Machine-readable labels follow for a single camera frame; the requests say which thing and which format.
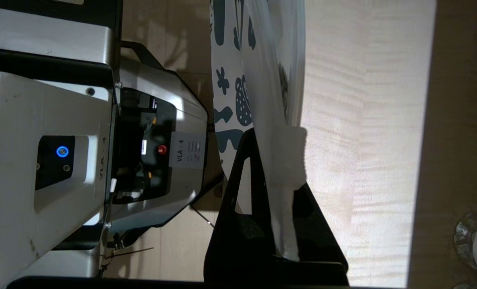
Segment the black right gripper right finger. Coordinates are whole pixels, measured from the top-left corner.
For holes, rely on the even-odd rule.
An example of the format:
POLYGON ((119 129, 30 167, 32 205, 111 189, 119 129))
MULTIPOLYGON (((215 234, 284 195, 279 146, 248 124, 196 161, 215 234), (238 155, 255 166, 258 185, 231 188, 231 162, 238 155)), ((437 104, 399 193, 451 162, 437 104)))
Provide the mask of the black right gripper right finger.
POLYGON ((292 208, 299 261, 280 262, 279 287, 348 287, 348 262, 307 183, 292 208))

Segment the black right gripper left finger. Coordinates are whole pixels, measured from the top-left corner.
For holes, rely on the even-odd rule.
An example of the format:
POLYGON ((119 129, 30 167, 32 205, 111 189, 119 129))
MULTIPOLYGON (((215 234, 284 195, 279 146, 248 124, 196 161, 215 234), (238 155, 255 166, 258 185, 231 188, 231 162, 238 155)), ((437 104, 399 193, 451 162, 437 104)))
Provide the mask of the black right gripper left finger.
POLYGON ((240 139, 219 214, 205 256, 205 283, 238 287, 275 287, 275 245, 264 171, 254 129, 240 139), (252 214, 236 212, 245 161, 249 172, 252 214))

